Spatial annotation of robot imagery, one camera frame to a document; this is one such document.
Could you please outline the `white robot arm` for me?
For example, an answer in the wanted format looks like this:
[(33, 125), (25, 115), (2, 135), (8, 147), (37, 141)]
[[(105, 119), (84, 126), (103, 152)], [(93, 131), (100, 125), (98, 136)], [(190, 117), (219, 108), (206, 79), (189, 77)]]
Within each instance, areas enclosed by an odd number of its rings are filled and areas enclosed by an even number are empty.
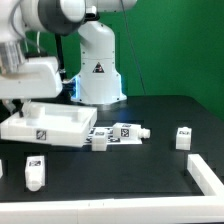
[(137, 0), (0, 0), (0, 100), (14, 111), (15, 99), (53, 98), (63, 88), (56, 57), (27, 58), (21, 42), (27, 31), (80, 36), (81, 70), (71, 100), (107, 107), (122, 102), (115, 66), (115, 35), (99, 22), (101, 12), (131, 9)]

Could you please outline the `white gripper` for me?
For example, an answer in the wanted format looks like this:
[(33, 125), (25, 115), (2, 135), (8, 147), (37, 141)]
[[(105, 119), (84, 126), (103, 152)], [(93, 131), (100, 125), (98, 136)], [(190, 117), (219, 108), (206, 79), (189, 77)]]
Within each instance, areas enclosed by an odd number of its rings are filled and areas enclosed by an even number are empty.
[(30, 58), (15, 72), (0, 75), (0, 99), (26, 99), (19, 109), (20, 117), (30, 115), (30, 99), (53, 98), (61, 91), (55, 57)]

